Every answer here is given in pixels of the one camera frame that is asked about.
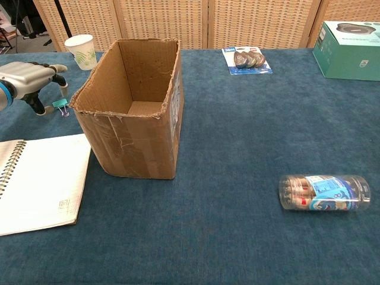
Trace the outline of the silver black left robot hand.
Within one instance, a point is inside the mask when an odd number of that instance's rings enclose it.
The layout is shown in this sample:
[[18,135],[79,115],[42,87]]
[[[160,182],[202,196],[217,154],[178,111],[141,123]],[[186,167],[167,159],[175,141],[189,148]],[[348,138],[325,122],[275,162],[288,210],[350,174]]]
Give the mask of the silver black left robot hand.
[[39,100],[39,92],[49,83],[57,83],[62,97],[66,97],[68,83],[60,73],[67,70],[65,65],[37,62],[11,62],[1,66],[1,110],[10,107],[14,100],[22,100],[35,114],[45,115],[46,108]]

